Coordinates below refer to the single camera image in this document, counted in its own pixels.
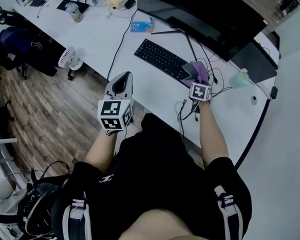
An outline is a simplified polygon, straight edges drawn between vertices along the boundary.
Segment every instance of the white stripe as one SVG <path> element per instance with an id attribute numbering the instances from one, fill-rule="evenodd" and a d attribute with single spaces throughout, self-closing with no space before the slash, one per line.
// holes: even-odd
<path id="1" fill-rule="evenodd" d="M 68 220 L 70 214 L 71 206 L 69 205 L 65 210 L 62 218 L 62 232 L 64 240 L 69 240 L 69 229 L 68 229 Z"/>
<path id="2" fill-rule="evenodd" d="M 225 209 L 223 209 L 222 201 L 218 201 L 219 210 L 222 212 L 223 217 L 223 223 L 224 223 L 224 240 L 231 240 L 230 230 L 229 230 L 229 224 L 228 224 L 228 214 Z"/>
<path id="3" fill-rule="evenodd" d="M 239 240 L 242 240 L 243 234 L 244 234 L 244 220 L 242 218 L 241 211 L 239 207 L 235 204 L 234 205 L 236 212 L 238 213 L 238 218 L 239 218 Z"/>
<path id="4" fill-rule="evenodd" d="M 84 232 L 85 232 L 85 240 L 92 240 L 91 234 L 91 222 L 90 222 L 90 213 L 89 213 L 89 205 L 86 205 L 86 209 L 83 212 L 85 225 L 84 225 Z"/>

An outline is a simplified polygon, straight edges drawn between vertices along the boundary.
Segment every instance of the black cable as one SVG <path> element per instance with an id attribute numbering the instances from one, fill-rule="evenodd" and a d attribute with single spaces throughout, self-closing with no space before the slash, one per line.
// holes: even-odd
<path id="1" fill-rule="evenodd" d="M 262 47 L 263 49 L 267 49 L 268 50 L 268 54 L 270 56 L 270 50 L 267 47 Z"/>
<path id="2" fill-rule="evenodd" d="M 181 126 L 181 131 L 182 131 L 182 145 L 185 146 L 185 142 L 184 142 L 184 138 L 185 138 L 185 130 L 184 130 L 184 125 L 182 123 L 182 121 L 180 121 L 180 126 Z"/>
<path id="3" fill-rule="evenodd" d="M 272 100 L 272 98 L 269 98 L 269 96 L 267 95 L 265 89 L 263 89 L 259 84 L 251 82 L 251 81 L 249 81 L 249 82 L 250 82 L 250 84 L 258 86 L 263 91 L 264 95 L 268 98 L 268 100 Z"/>
<path id="4" fill-rule="evenodd" d="M 44 172 L 43 170 L 34 170 L 35 172 Z M 4 175 L 4 177 L 6 176 L 10 176 L 10 175 L 21 175 L 21 174 L 25 174 L 25 173 L 31 173 L 30 170 L 25 170 L 24 172 L 10 172 L 10 173 L 7 173 L 6 175 Z"/>
<path id="5" fill-rule="evenodd" d="M 216 53 L 214 53 L 214 54 L 209 58 L 209 61 L 210 61 L 210 62 L 218 62 L 218 61 L 221 60 L 221 56 L 220 56 L 220 55 L 218 55 L 218 56 L 219 56 L 219 59 L 217 59 L 217 60 L 210 60 L 215 54 L 216 54 Z"/>
<path id="6" fill-rule="evenodd" d="M 69 167 L 69 165 L 68 165 L 66 162 L 64 162 L 64 161 L 55 161 L 55 162 L 51 163 L 51 164 L 44 170 L 44 172 L 43 172 L 43 174 L 41 175 L 40 179 L 37 181 L 37 185 L 32 189 L 31 193 L 33 193 L 34 191 L 36 191 L 36 189 L 39 187 L 39 185 L 40 185 L 40 183 L 41 183 L 41 180 L 45 177 L 45 175 L 46 175 L 48 169 L 49 169 L 52 165 L 57 164 L 57 163 L 65 164 L 65 166 L 66 166 L 66 168 L 67 168 L 67 170 L 68 170 L 68 172 L 67 172 L 66 175 L 69 175 L 69 174 L 70 174 L 70 167 Z"/>
<path id="7" fill-rule="evenodd" d="M 107 83 L 109 83 L 109 76 L 110 76 L 111 69 L 112 69 L 112 67 L 113 67 L 113 65 L 114 65 L 114 63 L 115 63 L 117 54 L 118 54 L 118 52 L 119 52 L 119 50 L 120 50 L 120 47 L 121 47 L 122 43 L 124 42 L 125 35 L 126 35 L 128 29 L 130 28 L 131 22 L 132 22 L 132 20 L 133 20 L 133 18 L 134 18 L 134 16 L 135 16 L 136 12 L 137 12 L 137 10 L 135 10 L 135 12 L 133 13 L 133 15 L 131 16 L 130 24 L 129 24 L 128 28 L 126 29 L 126 31 L 124 32 L 123 36 L 122 36 L 122 40 L 121 40 L 121 43 L 120 43 L 120 45 L 119 45 L 119 47 L 118 47 L 118 50 L 116 50 L 116 52 L 115 52 L 115 55 L 114 55 L 114 57 L 113 57 L 112 64 L 111 64 L 111 66 L 110 66 L 108 75 L 107 75 L 107 77 L 106 77 Z"/>
<path id="8" fill-rule="evenodd" d="M 194 101 L 194 100 L 193 100 L 193 101 L 192 101 L 192 108 L 191 108 L 190 113 L 189 113 L 185 118 L 182 118 L 181 113 L 182 113 L 182 110 L 184 109 L 186 103 L 187 103 L 187 100 L 184 99 L 184 100 L 183 100 L 183 103 L 182 103 L 182 107 L 181 107 L 180 112 L 179 112 L 178 117 L 177 117 L 177 121 L 178 121 L 178 122 L 184 121 L 184 120 L 186 120 L 188 117 L 190 117 L 191 114 L 196 110 L 196 108 L 197 108 L 197 106 L 198 106 L 198 104 L 199 104 L 199 101 L 197 101 L 197 100 Z"/>
<path id="9" fill-rule="evenodd" d="M 230 63 L 230 65 L 231 65 L 232 67 L 234 67 L 236 70 L 238 70 L 238 71 L 240 72 L 240 69 L 239 69 L 239 68 L 237 68 L 237 67 L 235 67 L 234 65 L 232 65 L 231 60 L 229 60 L 229 63 Z"/>
<path id="10" fill-rule="evenodd" d="M 192 52 L 192 54 L 193 54 L 194 60 L 197 62 L 198 59 L 197 59 L 197 56 L 196 56 L 196 54 L 195 54 L 194 48 L 192 47 L 190 38 L 189 38 L 189 36 L 187 35 L 187 33 L 184 33 L 184 34 L 185 34 L 186 40 L 188 41 L 188 44 L 189 44 L 189 46 L 190 46 L 190 49 L 191 49 L 191 52 Z"/>
<path id="11" fill-rule="evenodd" d="M 211 63 L 210 63 L 209 57 L 208 57 L 208 55 L 207 55 L 205 49 L 202 47 L 201 43 L 200 43 L 198 40 L 196 40 L 196 41 L 197 41 L 197 43 L 200 45 L 202 51 L 204 52 L 206 58 L 208 59 L 209 64 L 210 64 L 210 68 L 211 68 L 211 70 L 212 70 L 212 65 L 211 65 Z M 215 84 L 218 84 L 218 79 L 216 78 L 215 73 L 214 73 L 213 70 L 212 70 L 212 75 L 213 75 L 213 81 L 215 82 Z"/>
<path id="12" fill-rule="evenodd" d="M 129 126 L 130 124 L 131 124 L 131 120 L 130 120 L 130 122 L 128 123 L 128 125 L 126 126 L 124 139 L 126 139 L 126 137 L 127 137 L 127 134 L 128 134 L 128 126 Z"/>
<path id="13" fill-rule="evenodd" d="M 214 70 L 219 70 L 219 72 L 220 72 L 220 75 L 221 75 L 221 78 L 222 78 L 222 89 L 221 89 L 220 91 L 216 92 L 216 93 L 211 92 L 212 97 L 216 97 L 216 96 L 218 96 L 219 94 L 221 94 L 221 93 L 223 93 L 223 92 L 225 92 L 225 91 L 228 91 L 228 90 L 232 89 L 231 86 L 225 88 L 225 80 L 224 80 L 224 76 L 222 75 L 222 72 L 221 72 L 221 70 L 220 70 L 219 68 L 213 68 L 213 69 L 209 70 L 209 71 L 208 71 L 208 74 L 209 74 L 210 71 L 213 72 Z"/>
<path id="14" fill-rule="evenodd" d="M 41 12 L 41 10 L 45 7 L 45 5 L 49 2 L 50 0 L 46 0 L 45 3 L 41 6 L 40 10 L 38 11 L 37 15 L 36 15 L 36 18 L 39 19 L 39 14 Z"/>

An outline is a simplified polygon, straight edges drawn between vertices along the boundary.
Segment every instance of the white desk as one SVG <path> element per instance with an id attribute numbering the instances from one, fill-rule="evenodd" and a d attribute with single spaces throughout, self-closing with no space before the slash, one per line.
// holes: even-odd
<path id="1" fill-rule="evenodd" d="M 16 3 L 13 5 L 17 12 L 61 45 L 74 47 L 86 64 L 106 78 L 122 36 L 129 26 L 130 19 L 115 16 L 107 18 L 109 14 L 107 7 L 91 7 L 84 13 L 83 20 L 75 23 L 66 12 L 56 9 L 57 6 L 57 0 L 49 0 L 47 5 L 41 10 L 39 18 L 37 18 L 39 8 L 21 7 Z M 115 14 L 130 17 L 136 8 L 135 6 L 130 10 L 117 11 Z M 154 32 L 171 30 L 168 25 L 160 21 L 156 20 L 154 24 Z M 177 102 L 188 99 L 189 89 L 162 71 L 134 56 L 135 51 L 145 38 L 166 48 L 186 61 L 194 60 L 187 39 L 181 33 L 150 35 L 149 33 L 131 33 L 128 31 L 117 54 L 109 79 L 111 80 L 126 71 L 132 72 L 133 98 L 179 131 L 179 123 L 177 122 L 174 106 Z M 262 33 L 256 36 L 255 39 L 263 47 L 270 50 L 271 57 L 278 63 L 279 52 L 272 43 Z M 206 59 L 197 42 L 191 39 L 191 43 L 197 58 Z M 207 48 L 205 50 L 208 57 L 212 56 L 213 52 Z M 229 86 L 229 79 L 238 71 L 223 60 L 211 62 L 211 64 L 212 67 L 219 68 L 222 71 L 224 86 Z M 219 84 L 213 85 L 213 92 L 217 93 L 222 89 L 222 78 L 217 70 L 214 73 Z M 274 81 L 275 78 L 272 78 L 262 83 L 266 92 L 270 93 Z M 252 105 L 252 96 L 256 96 L 257 105 Z M 267 97 L 263 91 L 252 84 L 244 88 L 228 90 L 212 100 L 213 113 L 224 134 L 229 156 L 234 164 L 238 162 L 247 147 L 261 119 L 266 101 Z M 190 111 L 191 104 L 191 101 L 188 100 L 183 110 L 184 115 Z M 183 127 L 184 135 L 200 146 L 199 123 L 195 121 L 194 115 L 183 121 Z"/>

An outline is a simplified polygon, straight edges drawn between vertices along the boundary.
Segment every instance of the logo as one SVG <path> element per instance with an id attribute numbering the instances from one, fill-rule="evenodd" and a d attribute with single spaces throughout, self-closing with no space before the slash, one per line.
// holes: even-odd
<path id="1" fill-rule="evenodd" d="M 114 174 L 109 175 L 109 176 L 106 176 L 106 177 L 103 177 L 102 180 L 100 180 L 99 182 L 100 182 L 100 183 L 102 183 L 102 182 L 109 182 L 109 181 L 112 180 L 111 177 L 112 177 L 113 175 L 114 175 Z"/>

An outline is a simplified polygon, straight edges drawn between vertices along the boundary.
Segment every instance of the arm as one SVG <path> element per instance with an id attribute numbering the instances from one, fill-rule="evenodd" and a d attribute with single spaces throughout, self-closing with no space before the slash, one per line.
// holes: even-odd
<path id="1" fill-rule="evenodd" d="M 226 140 L 217 125 L 216 119 L 209 102 L 200 102 L 200 144 L 204 168 L 217 158 L 228 158 Z"/>
<path id="2" fill-rule="evenodd" d="M 114 157 L 117 133 L 107 136 L 101 131 L 93 143 L 84 161 L 105 173 Z"/>

